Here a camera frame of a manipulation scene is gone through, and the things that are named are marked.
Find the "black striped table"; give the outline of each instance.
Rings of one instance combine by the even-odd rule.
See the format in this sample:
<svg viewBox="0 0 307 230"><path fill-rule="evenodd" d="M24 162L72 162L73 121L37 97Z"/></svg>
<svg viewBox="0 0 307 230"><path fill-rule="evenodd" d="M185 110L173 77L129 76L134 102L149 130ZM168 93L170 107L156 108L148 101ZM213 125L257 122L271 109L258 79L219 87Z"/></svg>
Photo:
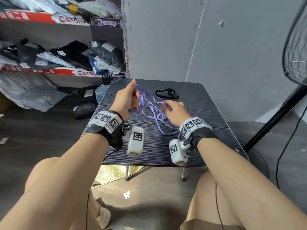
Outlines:
<svg viewBox="0 0 307 230"><path fill-rule="evenodd" d="M96 116L100 111L109 110L117 91L125 88L131 80L132 79L128 78L113 79L93 116ZM137 79L137 82L142 87L150 90L152 93L155 93L155 91L158 89L174 89L176 94L179 96L178 101L182 101L190 113L194 113L198 117L204 119L213 128L213 131L222 142L247 158L242 147L238 143L237 139L233 135L232 131L228 127L227 123L213 103L203 85L188 82L154 81L142 79ZM161 108L160 104L156 104L156 106L159 109ZM150 109L146 111L146 114L151 116L153 115ZM172 163L169 152L169 142L172 139L177 138L178 134L171 136L162 135L155 120L146 117L142 113L131 113L129 119L125 123L130 124L130 127L139 126L145 129L145 139L142 154L139 157L130 157L126 154L126 150L121 150L110 155L103 162L103 164L178 166ZM160 126L165 133L171 132L171 130L164 126L164 124L160 124ZM113 147L110 147L108 153L112 151L114 151L114 149ZM190 150L187 150L186 152L190 157L184 166L206 167L206 164L199 153L194 153Z"/></svg>

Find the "shoe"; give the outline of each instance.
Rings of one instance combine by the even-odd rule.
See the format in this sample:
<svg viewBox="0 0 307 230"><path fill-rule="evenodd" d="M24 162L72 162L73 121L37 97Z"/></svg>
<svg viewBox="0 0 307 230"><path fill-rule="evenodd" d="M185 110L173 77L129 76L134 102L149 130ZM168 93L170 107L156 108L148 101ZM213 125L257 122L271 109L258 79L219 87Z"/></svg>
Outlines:
<svg viewBox="0 0 307 230"><path fill-rule="evenodd" d="M111 213L108 209L100 206L100 204L97 201L95 201L95 202L99 206L99 214L98 214L98 217L97 217L97 221L100 224L101 228L105 229L110 222Z"/></svg>

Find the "gray floor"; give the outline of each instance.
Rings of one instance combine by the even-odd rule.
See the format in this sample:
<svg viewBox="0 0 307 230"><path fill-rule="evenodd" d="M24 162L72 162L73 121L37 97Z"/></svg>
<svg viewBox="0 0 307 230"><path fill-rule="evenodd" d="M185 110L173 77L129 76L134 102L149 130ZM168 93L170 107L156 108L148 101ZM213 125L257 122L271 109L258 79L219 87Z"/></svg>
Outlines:
<svg viewBox="0 0 307 230"><path fill-rule="evenodd" d="M62 155L78 140L86 120L71 117L68 98L48 112L13 109L0 119L0 219L22 195L27 176L40 160ZM297 117L287 116L255 149L266 159L271 181L275 183L275 167ZM248 141L262 127L256 122L230 122L238 139ZM279 167L282 191L307 213L307 125L301 122ZM120 229L178 229L185 219L201 169L187 169L187 181L181 181L180 168L147 167L133 176L106 184L93 191L99 202L112 214L110 227ZM130 192L128 199L124 193Z"/></svg>

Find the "black fan pole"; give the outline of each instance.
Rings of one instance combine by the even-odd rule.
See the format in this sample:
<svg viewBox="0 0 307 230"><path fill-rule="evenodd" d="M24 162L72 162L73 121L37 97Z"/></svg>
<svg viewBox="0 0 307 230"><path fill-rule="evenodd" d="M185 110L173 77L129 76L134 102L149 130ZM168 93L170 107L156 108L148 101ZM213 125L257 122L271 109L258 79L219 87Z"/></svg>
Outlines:
<svg viewBox="0 0 307 230"><path fill-rule="evenodd" d="M276 112L276 114L254 135L253 138L243 147L245 152L250 151L256 143L259 142L286 114L289 113L289 111L292 110L300 102L300 100L303 99L307 95L307 78L305 78L302 82L298 82L296 79L294 79L290 74L289 70L287 69L286 64L289 63L288 58L286 58L286 51L289 49L288 44L291 38L291 35L294 31L294 28L302 16L303 11L305 10L307 6L307 0L304 0L300 9L298 10L292 24L290 27L290 30L288 32L283 52L282 52L282 69L284 71L284 75L289 78L291 81L300 84L291 94L290 96L283 102L280 109Z"/></svg>
<svg viewBox="0 0 307 230"><path fill-rule="evenodd" d="M292 110L307 95L307 85L299 85L294 92L284 101L276 114L254 135L243 147L245 152L250 151L289 111Z"/></svg>

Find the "shelf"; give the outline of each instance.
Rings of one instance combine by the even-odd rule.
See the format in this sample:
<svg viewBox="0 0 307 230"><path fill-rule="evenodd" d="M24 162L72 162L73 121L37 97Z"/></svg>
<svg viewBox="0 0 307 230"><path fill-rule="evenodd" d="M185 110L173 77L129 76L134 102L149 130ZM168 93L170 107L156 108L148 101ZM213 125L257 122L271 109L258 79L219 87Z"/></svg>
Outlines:
<svg viewBox="0 0 307 230"><path fill-rule="evenodd" d="M74 18L69 18L60 14L51 15L46 12L34 12L29 10L4 9L3 11L0 11L0 19L10 19L24 22L121 28L120 20L115 18L95 17L91 18L91 23L89 24L79 15L75 15Z"/></svg>
<svg viewBox="0 0 307 230"><path fill-rule="evenodd" d="M122 71L119 74L105 73L103 76L101 76L101 75L97 75L93 71L87 71L87 70L78 69L78 68L66 68L66 67L53 68L53 69L42 69L42 70L21 70L17 66L3 66L2 70L11 71L11 72L44 73L44 74L70 75L70 76L81 76L81 77L127 78L127 74L125 71Z"/></svg>

